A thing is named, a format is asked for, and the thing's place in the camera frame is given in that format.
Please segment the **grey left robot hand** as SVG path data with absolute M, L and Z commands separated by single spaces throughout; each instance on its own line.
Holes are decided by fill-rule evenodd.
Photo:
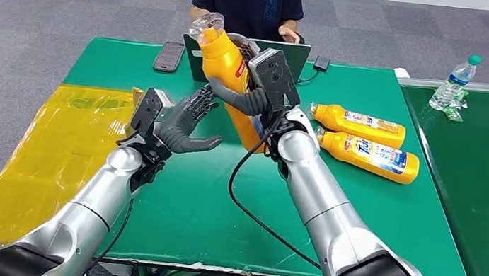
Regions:
M 211 151 L 222 143 L 219 135 L 208 138 L 193 138 L 190 135 L 201 120 L 219 106 L 209 84 L 205 84 L 187 98 L 178 102 L 165 122 L 155 131 L 164 145 L 176 154 Z

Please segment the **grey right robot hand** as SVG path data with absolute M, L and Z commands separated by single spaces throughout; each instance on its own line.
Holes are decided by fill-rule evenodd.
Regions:
M 240 50 L 247 51 L 247 61 L 259 54 L 260 48 L 252 39 L 238 33 L 228 33 L 227 36 Z M 268 100 L 264 89 L 256 88 L 249 93 L 237 93 L 225 87 L 217 77 L 210 77 L 208 81 L 214 95 L 244 115 L 257 116 L 266 112 Z

